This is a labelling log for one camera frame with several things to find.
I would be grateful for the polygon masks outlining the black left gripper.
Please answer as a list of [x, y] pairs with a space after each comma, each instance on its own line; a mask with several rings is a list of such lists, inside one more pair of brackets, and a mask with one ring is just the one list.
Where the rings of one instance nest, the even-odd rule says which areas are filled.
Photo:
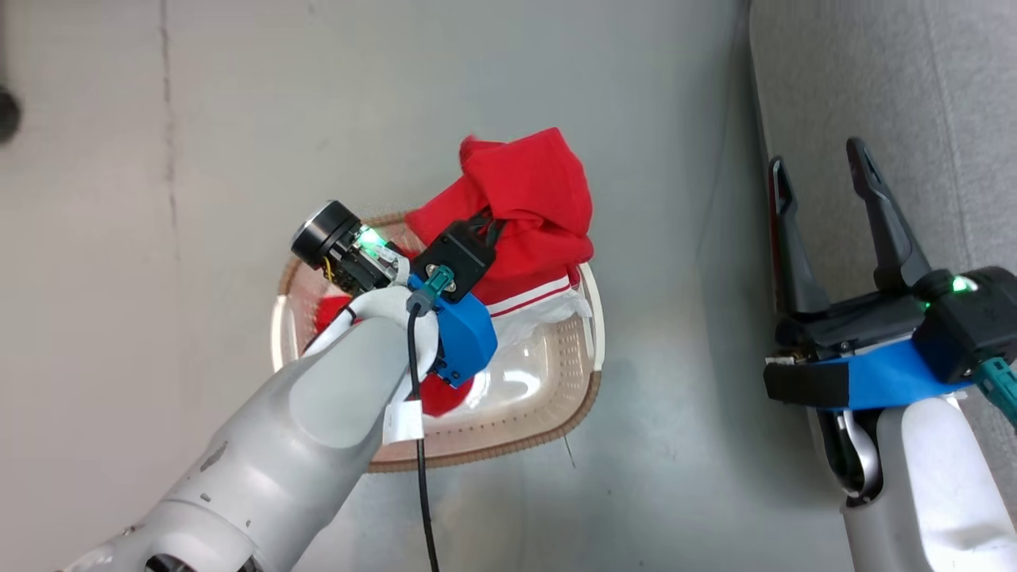
[[[491, 209], [469, 217], [469, 229], [485, 245], [497, 245], [505, 225]], [[302, 224], [291, 251], [349, 296], [409, 282], [409, 258], [338, 201], [327, 202]]]

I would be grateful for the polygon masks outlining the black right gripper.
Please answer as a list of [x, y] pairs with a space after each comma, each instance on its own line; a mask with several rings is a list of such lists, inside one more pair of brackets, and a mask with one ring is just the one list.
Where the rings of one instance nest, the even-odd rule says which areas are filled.
[[[846, 155], [853, 189], [868, 210], [876, 289], [909, 291], [931, 272], [929, 260], [868, 145], [851, 137]], [[770, 160], [767, 188], [775, 307], [789, 316], [778, 323], [778, 353], [766, 360], [766, 392], [786, 404], [834, 407], [844, 403], [846, 383], [821, 363], [911, 340], [926, 305], [911, 296], [872, 293], [829, 307], [827, 291], [811, 268], [798, 225], [798, 196], [781, 157]]]

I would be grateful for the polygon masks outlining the red garment with white stripes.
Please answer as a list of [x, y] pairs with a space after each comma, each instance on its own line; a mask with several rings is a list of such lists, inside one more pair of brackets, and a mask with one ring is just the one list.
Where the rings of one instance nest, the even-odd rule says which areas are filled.
[[[566, 288], [577, 291], [578, 268], [594, 253], [588, 235], [593, 205], [584, 168], [560, 131], [549, 128], [506, 142], [465, 138], [460, 166], [454, 184], [404, 217], [420, 249], [385, 238], [409, 258], [409, 276], [414, 258], [451, 222], [491, 209], [506, 225], [493, 267], [470, 291], [491, 319]], [[357, 297], [346, 294], [346, 308], [335, 308], [334, 316], [358, 321]], [[409, 383], [409, 399], [421, 400], [424, 414], [440, 416], [462, 402], [472, 381], [451, 388], [425, 365], [423, 376]]]

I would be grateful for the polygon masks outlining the cream laundry basket brown rim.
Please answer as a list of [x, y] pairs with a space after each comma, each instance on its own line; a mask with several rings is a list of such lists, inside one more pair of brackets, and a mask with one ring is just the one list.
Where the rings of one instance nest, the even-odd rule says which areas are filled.
[[[425, 416], [426, 465], [433, 470], [494, 459], [566, 437], [597, 399], [605, 358], [605, 323], [594, 272], [578, 268], [578, 293], [592, 318], [547, 325], [494, 356], [474, 377], [464, 401]], [[288, 258], [270, 319], [274, 369], [300, 358], [317, 334], [319, 305], [338, 289], [299, 258]]]

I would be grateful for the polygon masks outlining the grey fabric sofa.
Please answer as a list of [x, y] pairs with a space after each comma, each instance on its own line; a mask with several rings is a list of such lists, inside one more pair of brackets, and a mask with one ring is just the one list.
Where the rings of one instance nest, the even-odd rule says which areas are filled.
[[749, 0], [747, 35], [763, 149], [829, 300], [876, 288], [857, 137], [931, 268], [1014, 277], [1017, 326], [1017, 0]]

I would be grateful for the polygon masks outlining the black round caster foot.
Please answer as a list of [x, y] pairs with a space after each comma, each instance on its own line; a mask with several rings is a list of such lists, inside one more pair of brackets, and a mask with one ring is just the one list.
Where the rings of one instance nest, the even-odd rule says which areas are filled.
[[21, 103], [16, 95], [3, 83], [0, 83], [0, 145], [6, 145], [14, 138], [21, 126]]

